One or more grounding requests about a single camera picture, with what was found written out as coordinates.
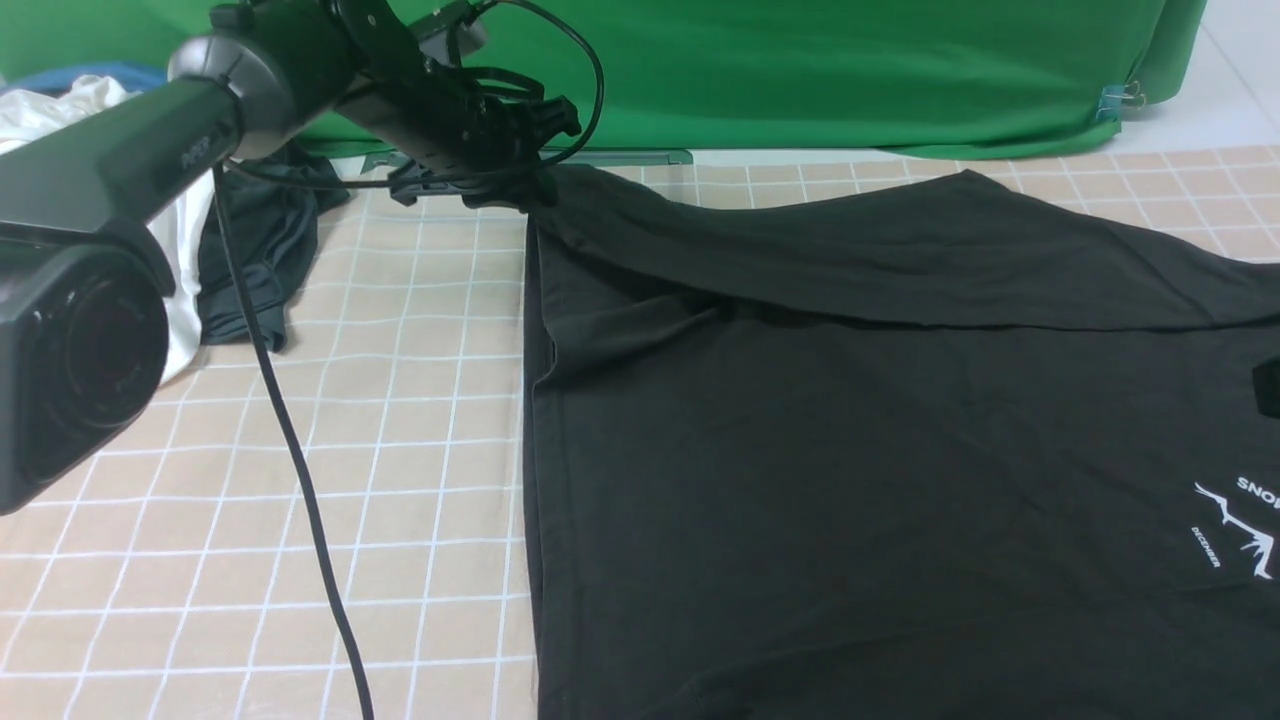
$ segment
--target green screen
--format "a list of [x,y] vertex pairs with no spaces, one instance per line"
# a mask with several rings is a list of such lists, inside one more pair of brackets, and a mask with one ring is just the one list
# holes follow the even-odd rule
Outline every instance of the green screen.
[[[1204,0],[544,0],[607,72],[598,149],[884,147],[995,158],[1073,152],[1116,132],[1103,87],[1172,96]],[[0,73],[134,60],[163,67],[207,28],[207,0],[22,3],[0,23]],[[393,0],[406,22],[436,0]],[[500,5],[468,64],[543,81],[590,109],[590,65],[544,20]],[[380,149],[330,117],[312,149]]]

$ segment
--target white floor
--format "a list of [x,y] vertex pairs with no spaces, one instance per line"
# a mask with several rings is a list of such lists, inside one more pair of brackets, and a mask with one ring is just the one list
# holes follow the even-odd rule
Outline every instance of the white floor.
[[[1210,0],[1176,97],[1126,117],[1102,152],[1280,145],[1280,1]],[[868,150],[705,150],[708,165],[854,161]]]

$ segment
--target black cloth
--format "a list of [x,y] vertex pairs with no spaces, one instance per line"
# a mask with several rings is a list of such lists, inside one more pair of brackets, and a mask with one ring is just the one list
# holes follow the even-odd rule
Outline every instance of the black cloth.
[[[335,182],[324,158],[287,143],[275,154],[246,164],[260,173],[291,179]],[[237,173],[225,176],[232,249],[244,270],[250,297],[266,345],[279,352],[288,342],[284,306],[302,287],[319,247],[319,219],[351,199],[346,190],[306,190],[271,184]],[[200,240],[200,295],[196,313],[201,342],[224,345],[248,340],[248,327],[232,287],[218,217],[210,211]]]
[[974,173],[753,211],[556,177],[540,717],[1280,717],[1280,268]]

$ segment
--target black cable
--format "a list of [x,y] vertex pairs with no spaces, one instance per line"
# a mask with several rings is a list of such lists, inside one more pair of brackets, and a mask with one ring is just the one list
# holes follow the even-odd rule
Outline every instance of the black cable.
[[221,165],[214,165],[214,211],[218,215],[218,228],[223,234],[223,251],[227,252],[227,266],[230,270],[232,284],[236,288],[236,297],[239,300],[241,311],[244,314],[244,324],[248,325],[248,336],[253,342],[257,365],[262,370],[266,395],[271,397],[271,407],[275,409],[275,418],[280,421],[280,430],[284,432],[284,442],[289,446],[293,466],[298,471],[298,484],[302,486],[302,500],[307,506],[307,520],[311,521],[311,539],[315,542],[316,560],[320,564],[320,578],[324,580],[325,594],[329,596],[329,610],[333,611],[333,620],[338,625],[338,634],[342,635],[342,644],[347,648],[351,673],[356,678],[360,715],[364,720],[374,720],[374,698],[369,692],[369,678],[365,675],[365,664],[360,660],[356,634],[352,632],[351,621],[347,620],[347,611],[342,606],[342,593],[338,591],[338,580],[334,578],[333,560],[329,557],[329,543],[324,538],[320,503],[316,501],[316,488],[311,482],[307,459],[302,454],[298,433],[293,429],[293,423],[289,420],[289,410],[284,406],[280,384],[275,379],[275,369],[271,368],[271,359],[266,354],[266,340],[262,338],[262,328],[257,324],[257,313],[253,310],[253,301],[250,299],[248,286],[244,283],[244,273],[232,254],[232,222],[227,214],[227,204],[223,201],[227,197],[224,188],[223,168]]
[[568,160],[573,155],[577,155],[586,143],[591,141],[591,136],[595,135],[595,128],[600,124],[600,114],[604,111],[604,65],[600,63],[600,56],[595,54],[595,49],[591,44],[586,41],[585,37],[577,33],[576,29],[568,26],[564,20],[559,19],[549,10],[543,6],[530,1],[530,0],[486,0],[484,4],[476,8],[475,17],[480,17],[488,13],[498,5],[515,5],[517,8],[524,8],[530,13],[543,18],[544,20],[556,26],[557,29],[563,32],[577,44],[579,47],[586,53],[588,59],[591,61],[591,70],[595,73],[595,102],[591,105],[591,119],[586,123],[586,128],[582,129],[582,135],[579,138],[550,158],[544,158],[534,163],[525,163],[520,165],[511,165],[509,168],[499,168],[497,170],[483,170],[475,173],[460,173],[454,176],[434,176],[429,178],[398,178],[398,179],[385,179],[385,181],[346,181],[346,182],[317,182],[317,181],[301,181],[293,178],[282,178],[275,176],[269,176],[265,173],[259,173],[250,170],[248,168],[241,167],[238,163],[228,163],[227,167],[236,173],[251,177],[257,181],[270,182],[275,184],[282,184],[285,187],[300,187],[303,190],[396,190],[401,187],[411,187],[415,184],[429,183],[454,183],[454,182],[468,182],[474,179],[490,179],[498,177],[506,177],[512,174],[530,173],[534,170],[540,170],[543,168],[549,168],[552,165],[558,165],[564,160]]

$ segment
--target black mechanical arm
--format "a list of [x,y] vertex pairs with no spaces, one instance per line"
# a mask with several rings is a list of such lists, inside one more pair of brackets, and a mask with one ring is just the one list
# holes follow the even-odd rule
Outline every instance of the black mechanical arm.
[[413,160],[394,176],[403,202],[556,202],[539,152],[581,132],[577,110],[461,67],[484,8],[460,0],[406,26],[385,0],[218,6],[168,85],[0,156],[0,515],[150,402],[175,281],[147,223],[210,168],[270,155],[333,110]]

